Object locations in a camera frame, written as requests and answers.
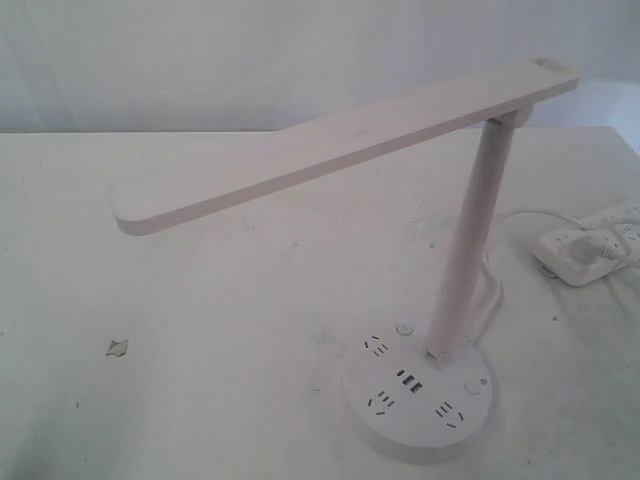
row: white desk lamp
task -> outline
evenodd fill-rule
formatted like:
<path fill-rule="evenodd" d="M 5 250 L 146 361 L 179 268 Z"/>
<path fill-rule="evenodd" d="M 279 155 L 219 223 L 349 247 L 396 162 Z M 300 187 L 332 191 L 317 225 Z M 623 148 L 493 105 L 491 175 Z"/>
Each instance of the white desk lamp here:
<path fill-rule="evenodd" d="M 536 102 L 577 85 L 548 59 L 431 85 L 131 179 L 114 189 L 112 210 L 123 232 L 145 235 L 486 121 L 432 321 L 368 332 L 350 346 L 342 381 L 374 447 L 409 462 L 446 458 L 480 432 L 491 406 L 489 371 L 465 339 L 514 129 Z"/>

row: table surface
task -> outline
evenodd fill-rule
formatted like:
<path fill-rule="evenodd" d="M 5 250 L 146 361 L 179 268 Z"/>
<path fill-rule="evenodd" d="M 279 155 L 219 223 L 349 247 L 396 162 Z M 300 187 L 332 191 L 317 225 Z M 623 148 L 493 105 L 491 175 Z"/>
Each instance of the table surface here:
<path fill-rule="evenodd" d="M 638 478 L 640 273 L 544 278 L 531 249 L 555 219 L 492 234 L 505 301 L 479 348 L 498 392 L 471 449 L 407 465 L 345 424 L 348 339 L 427 317 L 479 130 L 117 230 L 114 182 L 251 135 L 0 135 L 1 478 Z M 639 181 L 608 127 L 521 129 L 498 210 L 586 216 Z M 125 356 L 105 356 L 114 339 Z"/>

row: white table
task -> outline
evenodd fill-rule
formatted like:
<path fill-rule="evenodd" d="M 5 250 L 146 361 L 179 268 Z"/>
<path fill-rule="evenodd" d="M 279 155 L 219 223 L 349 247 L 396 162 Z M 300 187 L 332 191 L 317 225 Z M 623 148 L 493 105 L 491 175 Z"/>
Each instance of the white table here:
<path fill-rule="evenodd" d="M 506 297 L 480 342 L 499 388 L 480 442 L 405 465 L 344 422 L 345 343 L 428 314 L 479 134 L 148 237 L 117 230 L 109 186 L 251 134 L 0 136 L 0 477 L 637 478 L 640 273 L 545 279 L 530 252 L 553 219 L 492 236 Z M 610 128 L 523 129 L 498 210 L 586 216 L 639 182 Z"/>

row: lamp base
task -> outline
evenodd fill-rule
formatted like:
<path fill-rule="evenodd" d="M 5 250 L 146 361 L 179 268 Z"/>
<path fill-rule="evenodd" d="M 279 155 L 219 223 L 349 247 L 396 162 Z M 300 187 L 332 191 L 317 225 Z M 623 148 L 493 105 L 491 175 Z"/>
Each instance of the lamp base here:
<path fill-rule="evenodd" d="M 489 370 L 472 345 L 440 369 L 425 357 L 424 335 L 410 325 L 372 329 L 349 346 L 342 378 L 358 433 L 410 463 L 441 461 L 468 446 L 492 400 Z"/>

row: power strip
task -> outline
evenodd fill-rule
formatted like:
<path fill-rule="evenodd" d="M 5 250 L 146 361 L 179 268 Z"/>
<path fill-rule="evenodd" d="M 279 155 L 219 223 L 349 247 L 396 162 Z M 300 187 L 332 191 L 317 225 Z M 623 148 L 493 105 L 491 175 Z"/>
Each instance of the power strip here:
<path fill-rule="evenodd" d="M 621 220 L 623 218 L 640 220 L 640 204 L 625 202 L 590 215 L 582 221 L 586 224 L 597 224 L 605 220 Z M 611 228 L 615 228 L 629 243 L 630 258 L 640 259 L 640 225 L 617 225 Z M 623 246 L 619 245 L 610 228 L 582 231 L 574 226 L 559 228 L 542 235 L 533 249 L 533 254 L 542 262 L 546 270 L 573 287 L 582 287 L 626 266 L 617 260 L 608 260 L 602 257 L 598 257 L 590 265 L 576 261 L 571 257 L 569 248 L 580 237 L 598 237 L 620 255 L 627 254 Z"/>

